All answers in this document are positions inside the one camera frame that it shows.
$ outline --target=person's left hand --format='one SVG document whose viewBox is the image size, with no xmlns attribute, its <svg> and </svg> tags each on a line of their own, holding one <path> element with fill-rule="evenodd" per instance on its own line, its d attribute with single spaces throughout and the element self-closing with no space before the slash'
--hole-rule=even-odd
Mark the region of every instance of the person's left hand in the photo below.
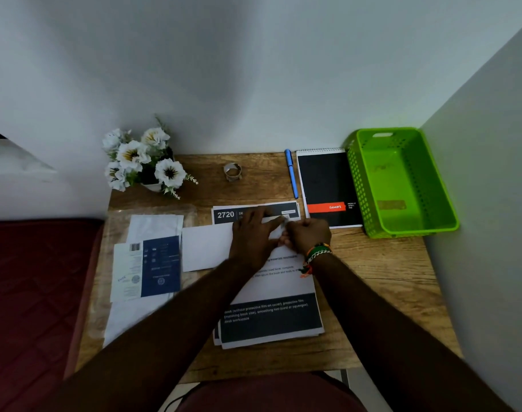
<svg viewBox="0 0 522 412">
<path fill-rule="evenodd" d="M 265 207 L 248 210 L 242 219 L 232 224 L 232 244 L 229 259 L 239 260 L 257 272 L 278 246 L 278 239 L 269 239 L 269 234 L 284 221 L 280 216 L 262 223 Z"/>
</svg>

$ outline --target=spiral notebook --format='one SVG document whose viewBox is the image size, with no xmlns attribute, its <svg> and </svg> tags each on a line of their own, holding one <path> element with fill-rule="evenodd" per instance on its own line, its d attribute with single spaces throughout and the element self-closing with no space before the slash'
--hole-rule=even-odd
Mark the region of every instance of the spiral notebook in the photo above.
<svg viewBox="0 0 522 412">
<path fill-rule="evenodd" d="M 296 155 L 306 216 L 324 219 L 330 228 L 361 227 L 345 149 L 298 150 Z"/>
</svg>

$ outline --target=person's right hand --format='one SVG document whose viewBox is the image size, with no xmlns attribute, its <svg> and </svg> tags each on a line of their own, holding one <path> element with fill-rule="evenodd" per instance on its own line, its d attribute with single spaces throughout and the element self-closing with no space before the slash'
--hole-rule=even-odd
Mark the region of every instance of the person's right hand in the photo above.
<svg viewBox="0 0 522 412">
<path fill-rule="evenodd" d="M 318 243 L 329 244 L 331 231 L 326 220 L 307 218 L 301 221 L 290 221 L 280 238 L 280 244 L 296 250 L 306 256 L 306 252 Z"/>
</svg>

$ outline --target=flower pot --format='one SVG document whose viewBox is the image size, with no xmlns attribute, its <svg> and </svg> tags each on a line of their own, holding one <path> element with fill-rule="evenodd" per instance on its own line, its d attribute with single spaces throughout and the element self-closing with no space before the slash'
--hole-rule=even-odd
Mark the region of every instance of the flower pot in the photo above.
<svg viewBox="0 0 522 412">
<path fill-rule="evenodd" d="M 159 183 L 150 183 L 148 185 L 145 185 L 144 183 L 141 183 L 142 186 L 144 186 L 147 189 L 150 189 L 152 192 L 160 192 L 161 191 L 161 182 Z"/>
</svg>

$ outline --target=flower arrangement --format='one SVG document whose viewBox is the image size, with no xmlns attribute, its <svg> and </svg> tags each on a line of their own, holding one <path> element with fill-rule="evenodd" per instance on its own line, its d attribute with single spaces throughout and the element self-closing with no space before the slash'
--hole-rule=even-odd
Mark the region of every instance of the flower arrangement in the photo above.
<svg viewBox="0 0 522 412">
<path fill-rule="evenodd" d="M 110 162 L 105 170 L 108 185 L 117 191 L 125 191 L 134 183 L 143 185 L 160 184 L 160 191 L 180 199 L 175 190 L 183 181 L 198 181 L 183 165 L 174 161 L 173 150 L 168 145 L 169 129 L 156 117 L 159 127 L 149 128 L 141 141 L 131 137 L 131 130 L 119 128 L 107 133 L 103 139 L 103 150 Z"/>
</svg>

